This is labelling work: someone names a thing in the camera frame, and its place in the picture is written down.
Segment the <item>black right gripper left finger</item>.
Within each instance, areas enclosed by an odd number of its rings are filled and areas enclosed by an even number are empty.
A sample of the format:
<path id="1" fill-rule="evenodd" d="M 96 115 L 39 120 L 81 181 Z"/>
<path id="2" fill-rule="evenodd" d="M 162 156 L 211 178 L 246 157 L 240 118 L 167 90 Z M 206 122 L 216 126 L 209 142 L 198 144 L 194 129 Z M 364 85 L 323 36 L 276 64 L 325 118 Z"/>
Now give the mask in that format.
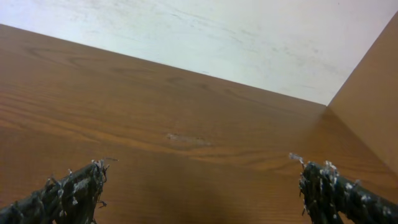
<path id="1" fill-rule="evenodd" d="M 96 223 L 95 209 L 107 206 L 100 197 L 108 168 L 92 160 L 62 179 L 49 177 L 41 189 L 1 208 L 1 223 Z"/>

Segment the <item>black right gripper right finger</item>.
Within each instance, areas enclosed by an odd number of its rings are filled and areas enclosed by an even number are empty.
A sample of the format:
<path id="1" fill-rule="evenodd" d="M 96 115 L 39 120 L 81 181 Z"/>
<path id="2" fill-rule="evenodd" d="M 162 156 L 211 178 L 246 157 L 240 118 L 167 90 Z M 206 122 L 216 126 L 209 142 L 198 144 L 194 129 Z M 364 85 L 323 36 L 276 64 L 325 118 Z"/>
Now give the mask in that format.
<path id="1" fill-rule="evenodd" d="M 298 182 L 302 214 L 307 214 L 312 223 L 343 223 L 343 214 L 353 223 L 397 224 L 396 203 L 365 189 L 358 179 L 346 179 L 332 162 L 306 162 L 292 152 L 289 158 L 302 166 Z"/>

